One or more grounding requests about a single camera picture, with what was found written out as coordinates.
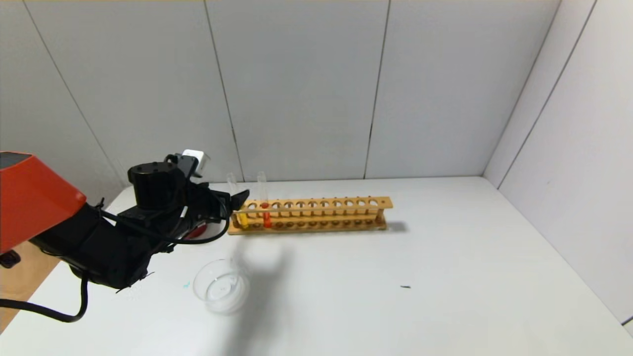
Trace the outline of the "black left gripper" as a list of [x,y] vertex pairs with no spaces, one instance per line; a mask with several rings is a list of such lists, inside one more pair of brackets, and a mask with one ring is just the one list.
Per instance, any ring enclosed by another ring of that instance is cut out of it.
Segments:
[[197,223],[221,223],[230,216],[230,209],[239,211],[249,195],[249,189],[231,196],[211,189],[197,189],[188,196],[188,216]]

